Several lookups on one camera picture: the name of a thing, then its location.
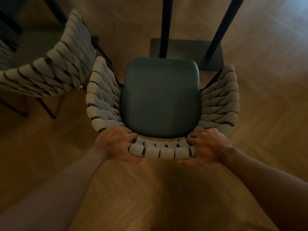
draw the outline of wooden floor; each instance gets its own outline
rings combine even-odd
[[[170,37],[210,40],[231,0],[174,0]],[[58,0],[77,9],[123,81],[134,56],[160,37],[162,0]],[[231,136],[249,156],[308,181],[308,0],[245,0],[222,42],[238,76],[241,111]],[[56,23],[42,0],[18,16],[25,28]],[[202,84],[210,74],[201,73]],[[23,96],[1,93],[16,106]],[[60,99],[46,103],[56,110]],[[97,133],[85,93],[68,93],[52,120],[33,98],[29,118],[0,106],[0,209],[79,159]],[[220,165],[106,162],[73,230],[277,230],[242,183]]]

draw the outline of woven chair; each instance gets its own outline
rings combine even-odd
[[[36,44],[36,47],[32,49],[32,46],[21,40],[21,46],[17,49],[14,60],[17,68],[0,72],[0,89],[36,97],[48,114],[55,119],[56,116],[41,97],[62,95],[72,89],[80,88],[93,68],[98,39],[95,37],[93,41],[76,10],[71,11],[64,32],[33,31],[24,35]],[[47,38],[39,46],[44,36],[54,36],[58,42],[54,43]]]
[[[194,157],[194,146],[185,140],[188,133],[217,128],[229,136],[236,123],[239,94],[234,71],[233,66],[225,66],[200,91],[195,62],[137,57],[131,61],[124,86],[120,87],[105,60],[97,57],[87,86],[87,115],[98,132],[113,125],[126,126],[143,136],[176,138],[153,141],[138,136],[129,144],[132,155],[154,159]]]

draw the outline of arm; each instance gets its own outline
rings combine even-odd
[[[77,162],[61,171],[0,215],[0,230],[67,230],[96,171],[107,159],[139,163],[127,151],[136,133],[108,127]]]
[[[218,162],[234,173],[280,230],[307,230],[308,183],[232,147],[216,129],[191,133],[197,157],[180,161],[186,165]]]

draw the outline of left hand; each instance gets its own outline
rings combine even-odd
[[[133,156],[128,152],[128,143],[137,136],[128,128],[108,126],[96,138],[93,148],[98,154],[105,153],[107,159],[140,163],[142,157]]]

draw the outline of seat cushion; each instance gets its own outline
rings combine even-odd
[[[198,124],[201,113],[196,63],[134,58],[126,71],[120,111],[125,125],[140,135],[187,135]]]

